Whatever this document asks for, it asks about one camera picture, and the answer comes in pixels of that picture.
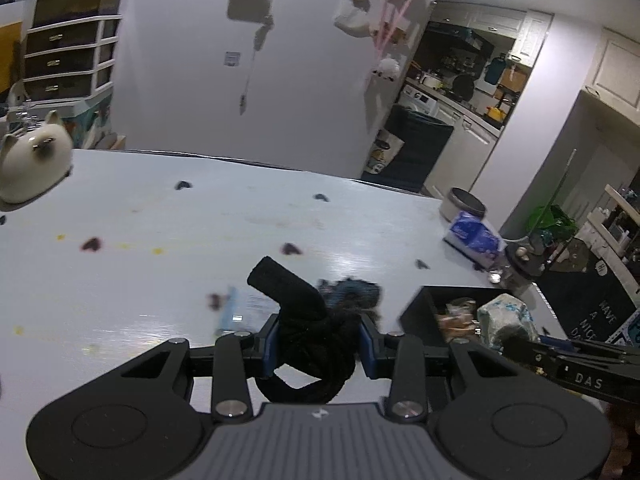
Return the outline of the person's right hand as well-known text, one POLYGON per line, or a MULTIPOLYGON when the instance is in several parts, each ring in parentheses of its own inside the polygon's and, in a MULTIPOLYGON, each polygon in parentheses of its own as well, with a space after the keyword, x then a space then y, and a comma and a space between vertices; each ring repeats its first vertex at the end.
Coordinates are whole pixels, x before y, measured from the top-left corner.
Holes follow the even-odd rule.
POLYGON ((600 478, 620 479, 634 460, 631 440, 639 434, 639 412, 623 405, 608 404, 605 414, 612 429, 613 441, 600 478))

